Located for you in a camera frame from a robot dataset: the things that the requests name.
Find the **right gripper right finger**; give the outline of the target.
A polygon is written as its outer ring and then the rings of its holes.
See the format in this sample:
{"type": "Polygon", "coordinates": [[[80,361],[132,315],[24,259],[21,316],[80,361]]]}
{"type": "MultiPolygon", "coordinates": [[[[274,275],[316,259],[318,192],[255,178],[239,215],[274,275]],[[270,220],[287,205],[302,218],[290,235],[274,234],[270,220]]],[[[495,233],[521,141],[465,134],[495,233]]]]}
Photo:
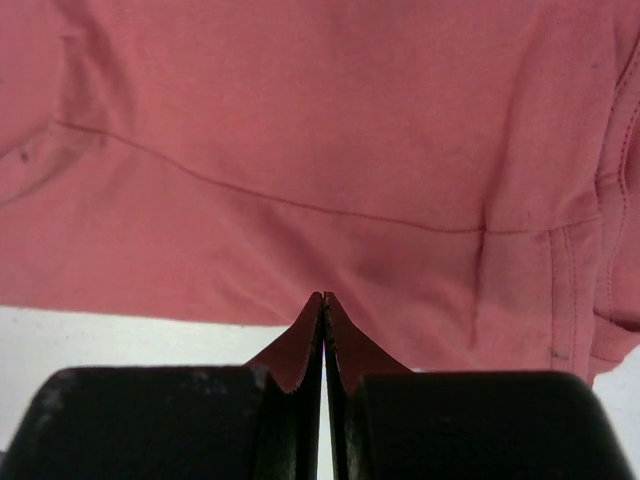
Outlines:
{"type": "Polygon", "coordinates": [[[368,375],[412,370],[360,330],[332,292],[323,295],[323,325],[334,477],[372,479],[368,419],[357,390],[368,375]]]}

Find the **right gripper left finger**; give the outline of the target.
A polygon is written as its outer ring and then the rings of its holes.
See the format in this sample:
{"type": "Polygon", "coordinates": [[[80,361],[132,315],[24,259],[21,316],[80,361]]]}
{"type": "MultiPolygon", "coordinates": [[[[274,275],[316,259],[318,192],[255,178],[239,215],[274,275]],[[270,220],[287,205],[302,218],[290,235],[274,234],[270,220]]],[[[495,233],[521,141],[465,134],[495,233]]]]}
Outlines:
{"type": "Polygon", "coordinates": [[[323,371],[323,296],[246,365],[262,382],[254,479],[315,479],[323,371]]]}

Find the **pink t shirt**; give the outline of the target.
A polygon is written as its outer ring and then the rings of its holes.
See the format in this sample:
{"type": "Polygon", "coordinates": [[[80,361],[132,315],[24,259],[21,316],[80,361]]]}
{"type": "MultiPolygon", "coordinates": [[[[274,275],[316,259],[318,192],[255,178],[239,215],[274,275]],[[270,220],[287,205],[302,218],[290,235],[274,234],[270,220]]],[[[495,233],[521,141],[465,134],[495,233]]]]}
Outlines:
{"type": "Polygon", "coordinates": [[[1,301],[425,370],[639,343],[635,1],[5,1],[1,301]]]}

